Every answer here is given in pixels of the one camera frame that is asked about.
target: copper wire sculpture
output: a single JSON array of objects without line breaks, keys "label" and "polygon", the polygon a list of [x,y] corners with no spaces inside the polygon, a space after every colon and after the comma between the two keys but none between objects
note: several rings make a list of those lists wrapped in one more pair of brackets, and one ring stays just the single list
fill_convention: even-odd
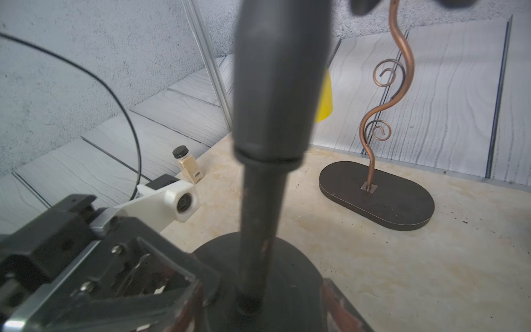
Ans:
[{"label": "copper wire sculpture", "polygon": [[[383,110],[386,110],[396,105],[396,103],[398,103],[409,90],[409,87],[411,86],[411,83],[413,81],[413,75],[415,73],[415,59],[413,58],[413,52],[411,50],[411,47],[409,46],[409,43],[406,40],[406,37],[404,37],[404,34],[402,34],[400,29],[398,28],[398,20],[397,20],[398,4],[399,4],[399,0],[391,0],[391,6],[389,9],[389,28],[391,29],[391,34],[393,36],[393,39],[395,40],[395,43],[397,44],[398,48],[402,52],[402,55],[406,62],[406,68],[404,68],[404,66],[395,59],[386,59],[380,62],[374,69],[373,80],[376,83],[376,85],[378,85],[379,87],[388,87],[391,84],[393,84],[396,78],[396,70],[393,68],[386,68],[380,74],[380,77],[382,77],[383,74],[385,74],[386,72],[390,72],[391,80],[389,83],[381,84],[376,79],[376,71],[378,70],[378,68],[384,63],[393,62],[397,65],[397,67],[399,67],[402,70],[402,77],[403,77],[402,83],[398,91],[391,97],[391,99],[387,103],[380,105],[380,106],[376,106],[372,110],[367,112],[367,114],[365,114],[361,123],[359,124],[359,139],[362,142],[363,148],[365,148],[365,151],[367,151],[367,155],[369,156],[369,160],[370,160],[367,182],[363,184],[361,189],[369,191],[369,192],[374,192],[375,187],[377,187],[376,185],[373,185],[372,183],[373,177],[374,177],[374,166],[375,166],[376,160],[375,160],[374,153],[371,147],[369,146],[366,131],[371,124],[375,123],[376,125],[374,126],[372,130],[373,137],[379,141],[386,141],[391,137],[392,128],[389,125],[389,123],[385,122],[384,120],[377,119],[377,120],[372,120],[369,123],[367,123],[367,121],[374,114],[379,113]],[[380,126],[378,123],[384,124],[388,129],[388,134],[383,138],[378,137],[375,133],[376,129],[378,129],[382,135],[385,135],[385,129],[382,126]]]}]

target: black round base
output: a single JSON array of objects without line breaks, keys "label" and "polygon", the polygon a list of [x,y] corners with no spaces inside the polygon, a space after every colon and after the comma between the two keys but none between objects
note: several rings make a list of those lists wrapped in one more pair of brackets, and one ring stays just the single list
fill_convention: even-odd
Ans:
[{"label": "black round base", "polygon": [[239,233],[211,240],[194,255],[222,275],[216,300],[203,313],[204,331],[323,331],[323,279],[297,248],[275,238],[262,309],[254,316],[236,310]]},{"label": "black round base", "polygon": [[384,227],[412,231],[426,225],[435,211],[430,193],[400,176],[374,170],[374,192],[361,189],[369,168],[352,161],[338,161],[319,175],[319,188],[330,200]]}]

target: wood grain panel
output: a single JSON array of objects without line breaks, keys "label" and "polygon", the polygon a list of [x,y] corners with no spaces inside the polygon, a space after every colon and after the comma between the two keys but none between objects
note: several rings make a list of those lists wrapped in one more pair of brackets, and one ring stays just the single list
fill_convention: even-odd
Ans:
[{"label": "wood grain panel", "polygon": [[[312,144],[343,151],[362,152],[359,123],[365,113],[382,102],[385,88],[373,81],[376,65],[387,58],[396,59],[398,47],[391,34],[343,39],[330,64],[333,112],[314,127]],[[379,68],[380,74],[385,67]],[[387,83],[389,73],[379,78]]]},{"label": "wood grain panel", "polygon": [[[224,58],[225,57],[216,58],[218,65],[222,63]],[[201,99],[211,104],[219,105],[218,97],[216,97],[216,93],[212,87],[212,81],[210,81],[206,68],[191,73],[170,86],[169,89]]]},{"label": "wood grain panel", "polygon": [[129,199],[136,181],[132,170],[82,139],[45,154],[15,172],[51,205],[69,194],[81,193],[96,195],[95,207],[112,207]]},{"label": "wood grain panel", "polygon": [[377,156],[485,175],[506,23],[411,29],[415,77],[404,99],[381,114],[393,132],[371,142]]},{"label": "wood grain panel", "polygon": [[[142,175],[151,180],[162,174],[176,175],[180,172],[172,155],[176,147],[186,145],[195,158],[209,148],[141,115],[130,112],[129,116],[140,143]],[[104,122],[85,133],[83,138],[129,167],[138,168],[133,134],[125,116],[119,115]]]},{"label": "wood grain panel", "polygon": [[531,185],[531,13],[515,14],[491,178]]},{"label": "wood grain panel", "polygon": [[48,208],[15,178],[0,178],[0,234],[11,234]]},{"label": "wood grain panel", "polygon": [[219,107],[171,90],[144,100],[132,111],[209,147],[229,132]]}]

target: textured wall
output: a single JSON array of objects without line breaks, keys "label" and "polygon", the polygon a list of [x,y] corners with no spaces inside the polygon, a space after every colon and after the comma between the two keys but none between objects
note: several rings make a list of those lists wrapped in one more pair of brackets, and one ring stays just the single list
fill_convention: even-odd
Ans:
[{"label": "textured wall", "polygon": [[[0,29],[95,72],[125,107],[203,65],[180,0],[2,0]],[[0,175],[119,113],[93,79],[0,39]]]},{"label": "textured wall", "polygon": [[[447,10],[435,0],[401,0],[398,23],[405,30],[422,25],[434,25],[497,17],[509,18],[521,10],[531,10],[531,0],[478,0],[466,9]],[[373,35],[389,31],[389,0],[382,1],[370,14],[354,17],[349,1],[334,0],[333,34],[342,38]]]}]

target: black cylindrical handle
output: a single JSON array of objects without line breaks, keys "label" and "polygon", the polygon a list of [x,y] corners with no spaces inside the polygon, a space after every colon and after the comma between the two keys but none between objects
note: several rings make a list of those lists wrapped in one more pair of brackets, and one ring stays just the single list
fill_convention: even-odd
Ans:
[{"label": "black cylindrical handle", "polygon": [[308,148],[330,0],[245,0],[236,33],[234,150],[245,164],[237,303],[259,310],[289,171]]},{"label": "black cylindrical handle", "polygon": [[243,2],[236,33],[233,130],[243,163],[245,158],[302,158],[329,44],[330,0]]}]

